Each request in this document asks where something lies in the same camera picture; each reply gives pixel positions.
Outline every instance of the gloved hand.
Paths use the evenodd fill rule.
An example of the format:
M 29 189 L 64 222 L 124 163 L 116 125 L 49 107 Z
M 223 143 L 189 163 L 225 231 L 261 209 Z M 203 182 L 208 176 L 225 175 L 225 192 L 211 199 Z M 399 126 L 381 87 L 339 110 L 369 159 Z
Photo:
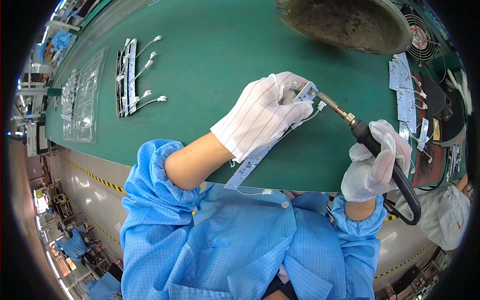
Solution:
M 392 180 L 395 160 L 407 176 L 412 148 L 385 120 L 370 122 L 373 138 L 382 147 L 375 158 L 362 144 L 350 148 L 352 163 L 342 180 L 342 193 L 347 201 L 365 202 L 397 188 Z
M 307 82 L 291 72 L 282 72 L 249 83 L 230 113 L 210 130 L 234 160 L 242 162 L 279 139 L 290 124 L 313 112 L 313 101 L 293 103 L 293 90 L 301 90 Z

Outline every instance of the coat sleeve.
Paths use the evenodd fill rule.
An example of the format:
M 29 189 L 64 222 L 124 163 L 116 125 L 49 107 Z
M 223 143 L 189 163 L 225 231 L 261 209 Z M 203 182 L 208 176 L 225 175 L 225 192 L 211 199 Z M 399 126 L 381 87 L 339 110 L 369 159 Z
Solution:
M 128 196 L 122 205 L 128 216 L 120 232 L 124 251 L 121 289 L 125 299 L 146 299 L 153 294 L 162 298 L 192 226 L 200 188 L 185 191 L 176 187 L 164 169 L 167 157 L 182 148 L 180 142 L 169 140 L 143 144 L 125 182 Z
M 375 299 L 373 275 L 380 256 L 380 240 L 376 238 L 387 212 L 383 196 L 375 198 L 373 213 L 362 221 L 353 221 L 345 213 L 346 200 L 339 194 L 333 201 L 334 227 L 345 260 L 347 279 L 346 298 L 365 297 Z

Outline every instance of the elastic cuff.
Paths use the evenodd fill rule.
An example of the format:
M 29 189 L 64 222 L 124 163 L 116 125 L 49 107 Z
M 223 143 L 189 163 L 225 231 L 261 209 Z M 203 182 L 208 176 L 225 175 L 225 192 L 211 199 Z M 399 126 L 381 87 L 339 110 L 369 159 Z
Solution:
M 357 237 L 376 234 L 387 216 L 387 211 L 383 206 L 383 196 L 375 197 L 375 208 L 372 214 L 362 221 L 354 221 L 347 216 L 345 213 L 346 203 L 347 201 L 342 194 L 338 194 L 333 200 L 332 214 L 335 218 L 337 229 Z

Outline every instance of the fan guard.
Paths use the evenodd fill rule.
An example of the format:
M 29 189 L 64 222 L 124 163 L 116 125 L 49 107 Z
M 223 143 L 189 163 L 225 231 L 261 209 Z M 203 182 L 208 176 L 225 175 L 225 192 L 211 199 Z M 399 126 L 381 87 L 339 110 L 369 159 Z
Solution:
M 408 53 L 417 59 L 420 63 L 429 60 L 435 54 L 439 44 L 428 25 L 420 17 L 414 14 L 406 14 L 410 29 L 412 31 L 412 45 L 408 48 Z

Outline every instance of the person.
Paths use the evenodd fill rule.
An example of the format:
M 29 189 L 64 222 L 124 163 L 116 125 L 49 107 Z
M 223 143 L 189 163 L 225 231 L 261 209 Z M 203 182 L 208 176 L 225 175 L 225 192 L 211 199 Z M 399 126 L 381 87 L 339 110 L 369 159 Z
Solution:
M 422 207 L 416 226 L 445 251 L 456 249 L 465 233 L 470 215 L 470 199 L 463 194 L 467 185 L 468 175 L 465 174 L 457 184 L 448 182 L 431 192 L 415 189 Z M 396 198 L 395 208 L 411 219 L 413 214 L 405 198 L 398 193 Z
M 124 298 L 374 299 L 382 194 L 396 188 L 394 161 L 407 173 L 411 153 L 386 121 L 369 124 L 382 145 L 377 158 L 363 145 L 351 148 L 334 223 L 280 191 L 243 195 L 213 185 L 199 197 L 199 185 L 221 165 L 265 149 L 313 112 L 312 101 L 293 103 L 307 82 L 271 74 L 248 84 L 230 113 L 193 143 L 140 147 L 122 199 Z M 203 219 L 193 219 L 194 208 Z
M 40 45 L 38 50 L 38 59 L 44 60 L 51 52 L 55 52 L 55 55 L 49 62 L 49 64 L 52 65 L 58 60 L 59 56 L 65 52 L 70 44 L 70 41 L 72 40 L 72 37 L 73 34 L 66 30 L 61 29 L 57 31 L 49 41 Z
M 86 245 L 80 233 L 86 233 L 85 227 L 75 227 L 72 229 L 71 239 L 68 241 L 58 240 L 52 245 L 52 248 L 57 251 L 63 250 L 65 255 L 67 255 L 73 262 L 82 261 L 82 256 L 91 248 L 95 248 L 96 245 Z
M 87 283 L 87 291 L 91 300 L 112 299 L 120 292 L 120 283 L 123 274 L 120 264 L 121 259 L 117 259 L 117 262 L 112 264 L 98 281 L 91 280 Z

